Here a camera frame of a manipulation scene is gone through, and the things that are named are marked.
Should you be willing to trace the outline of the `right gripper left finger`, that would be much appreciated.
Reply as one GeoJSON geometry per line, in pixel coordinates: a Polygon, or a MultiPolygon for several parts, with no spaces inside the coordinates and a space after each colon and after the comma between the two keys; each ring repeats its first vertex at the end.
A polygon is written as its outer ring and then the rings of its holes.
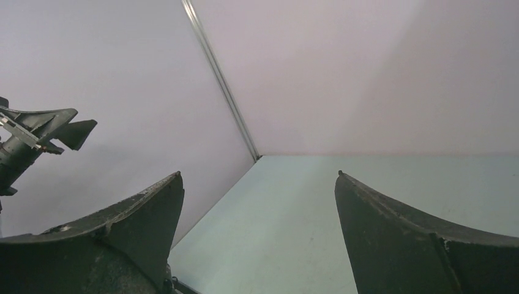
{"type": "Polygon", "coordinates": [[[184,185],[141,192],[38,234],[1,239],[2,293],[173,293],[168,257],[184,185]]]}

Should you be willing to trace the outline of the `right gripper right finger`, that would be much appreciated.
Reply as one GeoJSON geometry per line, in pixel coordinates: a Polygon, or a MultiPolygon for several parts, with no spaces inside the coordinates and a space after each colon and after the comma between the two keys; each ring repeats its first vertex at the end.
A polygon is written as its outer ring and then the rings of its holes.
{"type": "Polygon", "coordinates": [[[359,293],[518,292],[518,238],[433,216],[343,171],[334,193],[359,293]]]}

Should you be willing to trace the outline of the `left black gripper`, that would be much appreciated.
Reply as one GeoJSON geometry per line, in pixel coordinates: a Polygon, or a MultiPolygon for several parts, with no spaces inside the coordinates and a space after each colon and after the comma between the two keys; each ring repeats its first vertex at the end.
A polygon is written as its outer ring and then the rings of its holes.
{"type": "Polygon", "coordinates": [[[10,137],[1,142],[1,195],[12,196],[17,190],[12,184],[43,153],[60,155],[64,149],[56,146],[57,139],[78,151],[96,127],[94,119],[71,122],[78,114],[74,108],[21,111],[9,108],[9,100],[1,98],[1,122],[10,137]]]}

